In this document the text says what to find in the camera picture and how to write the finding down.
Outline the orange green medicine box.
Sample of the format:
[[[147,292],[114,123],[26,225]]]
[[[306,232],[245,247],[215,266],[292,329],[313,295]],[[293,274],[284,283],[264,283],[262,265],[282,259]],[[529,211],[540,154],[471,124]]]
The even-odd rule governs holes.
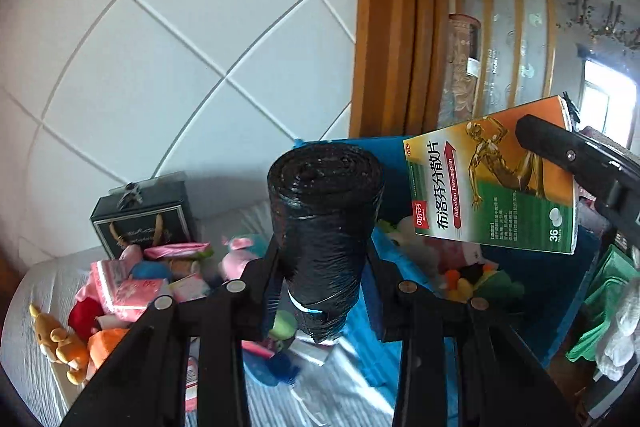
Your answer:
[[[416,234],[574,253],[576,184],[521,146],[515,130],[525,116],[570,127],[565,101],[552,96],[405,140]]]

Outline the black garbage bag roll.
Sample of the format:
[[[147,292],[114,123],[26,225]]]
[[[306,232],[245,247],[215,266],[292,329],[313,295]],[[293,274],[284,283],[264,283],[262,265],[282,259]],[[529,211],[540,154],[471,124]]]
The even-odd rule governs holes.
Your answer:
[[[360,146],[318,142],[280,156],[267,181],[272,231],[298,325],[316,343],[333,340],[359,299],[383,167]]]

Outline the orange plush toy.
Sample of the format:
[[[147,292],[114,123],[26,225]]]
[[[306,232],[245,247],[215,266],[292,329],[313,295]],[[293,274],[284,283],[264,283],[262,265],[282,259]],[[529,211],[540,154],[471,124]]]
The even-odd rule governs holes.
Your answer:
[[[127,333],[128,329],[102,329],[89,338],[89,357],[96,369],[104,363]]]

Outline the red plush toy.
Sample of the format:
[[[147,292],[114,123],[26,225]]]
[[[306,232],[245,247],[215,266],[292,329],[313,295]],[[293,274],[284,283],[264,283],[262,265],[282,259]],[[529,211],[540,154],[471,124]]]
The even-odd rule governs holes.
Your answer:
[[[99,317],[103,317],[104,311],[98,300],[87,297],[76,301],[68,314],[67,324],[75,332],[80,340],[88,343],[89,338],[99,332]]]

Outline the pink tissue pack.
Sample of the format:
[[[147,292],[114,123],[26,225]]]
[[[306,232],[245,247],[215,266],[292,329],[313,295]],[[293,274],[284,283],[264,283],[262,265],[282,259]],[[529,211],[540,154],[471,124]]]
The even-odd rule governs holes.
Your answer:
[[[119,260],[93,262],[91,277],[103,310],[125,322],[137,321],[157,297],[171,295],[166,279],[133,279]]]

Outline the green cloth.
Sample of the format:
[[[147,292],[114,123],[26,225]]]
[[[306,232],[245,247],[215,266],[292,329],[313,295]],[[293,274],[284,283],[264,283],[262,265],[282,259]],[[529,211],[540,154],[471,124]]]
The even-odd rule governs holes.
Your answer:
[[[565,355],[568,361],[576,362],[583,358],[593,362],[596,359],[597,344],[611,324],[623,290],[638,275],[639,271],[620,248],[615,245],[608,247],[582,304],[587,330]]]

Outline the brown teddy bear plush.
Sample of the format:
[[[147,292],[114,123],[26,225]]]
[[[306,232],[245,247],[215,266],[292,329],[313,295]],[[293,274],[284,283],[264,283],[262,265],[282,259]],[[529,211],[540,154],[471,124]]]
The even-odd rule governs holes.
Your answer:
[[[66,377],[72,385],[83,384],[90,362],[86,344],[50,313],[43,312],[33,303],[28,309],[42,354],[51,363],[66,367]]]

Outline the blue plastic crate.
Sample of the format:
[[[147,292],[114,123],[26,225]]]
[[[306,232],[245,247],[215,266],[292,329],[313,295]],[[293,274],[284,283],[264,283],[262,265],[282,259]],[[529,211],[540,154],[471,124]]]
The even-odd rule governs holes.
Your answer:
[[[401,211],[408,208],[408,170],[400,155],[398,139],[338,142],[360,146],[372,153],[381,163],[384,191],[380,208],[378,208],[378,217],[398,216]],[[390,243],[390,240],[375,226],[368,247],[370,245],[375,247],[378,257],[395,263],[404,279],[415,281],[437,297],[445,299],[439,295],[435,285],[426,279],[416,265],[401,254],[400,250]],[[585,295],[587,283],[594,269],[594,257],[598,247],[597,239],[587,232],[580,232],[577,251],[569,256],[499,247],[490,247],[486,251],[489,260],[496,262],[502,273],[510,275],[516,283],[523,285],[524,293],[515,297],[509,291],[485,289],[482,291],[482,297],[495,315],[501,317],[522,338],[546,372],[547,365],[570,329],[580,298]],[[372,352],[368,355],[369,363],[382,366],[384,363],[382,347],[385,343],[378,340],[369,323],[366,306],[366,264],[362,271],[359,299],[348,312],[346,323],[354,313],[360,314],[360,329],[369,336],[368,343],[372,347]],[[399,359],[390,372],[395,410],[401,344],[398,341],[392,341],[391,344],[400,349]],[[456,399],[449,400],[448,410],[448,423],[445,426],[460,426],[457,423]]]

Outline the pink green wipes pack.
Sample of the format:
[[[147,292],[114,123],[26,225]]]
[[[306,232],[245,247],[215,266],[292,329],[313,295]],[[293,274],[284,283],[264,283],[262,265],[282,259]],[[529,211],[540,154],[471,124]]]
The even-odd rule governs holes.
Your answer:
[[[169,259],[200,260],[212,257],[213,247],[209,243],[182,243],[145,248],[143,256],[153,261]]]

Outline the pink pig small plush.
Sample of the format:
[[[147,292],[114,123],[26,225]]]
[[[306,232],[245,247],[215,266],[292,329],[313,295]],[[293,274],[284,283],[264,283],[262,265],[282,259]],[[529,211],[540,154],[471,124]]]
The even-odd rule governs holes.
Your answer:
[[[242,277],[246,266],[253,260],[265,256],[268,242],[258,234],[245,234],[231,237],[224,241],[227,254],[222,257],[218,268],[225,281]]]

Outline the green ball toy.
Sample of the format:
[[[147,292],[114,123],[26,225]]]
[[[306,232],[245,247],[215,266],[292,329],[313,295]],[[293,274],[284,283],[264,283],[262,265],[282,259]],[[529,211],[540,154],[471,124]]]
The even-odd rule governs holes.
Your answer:
[[[296,317],[286,310],[278,310],[273,319],[273,324],[269,331],[269,337],[274,340],[289,340],[293,338],[297,331]]]

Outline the white glove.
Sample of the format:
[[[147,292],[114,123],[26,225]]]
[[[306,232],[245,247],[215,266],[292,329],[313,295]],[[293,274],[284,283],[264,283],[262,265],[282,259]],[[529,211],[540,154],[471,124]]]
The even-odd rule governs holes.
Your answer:
[[[597,344],[598,371],[610,381],[619,381],[633,356],[639,356],[639,279],[625,286],[610,326]]]

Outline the black gift box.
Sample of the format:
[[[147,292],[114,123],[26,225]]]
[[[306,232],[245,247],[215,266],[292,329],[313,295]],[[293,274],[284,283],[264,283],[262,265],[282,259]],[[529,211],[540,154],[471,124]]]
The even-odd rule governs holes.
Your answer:
[[[112,259],[131,245],[145,249],[196,239],[186,184],[180,179],[128,183],[101,197],[90,221]]]

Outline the wooden door frame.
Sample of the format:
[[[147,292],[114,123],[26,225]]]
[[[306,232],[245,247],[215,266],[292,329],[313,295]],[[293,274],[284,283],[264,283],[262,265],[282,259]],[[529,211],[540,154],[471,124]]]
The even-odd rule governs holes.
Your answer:
[[[449,0],[358,0],[350,136],[435,129],[448,24]]]

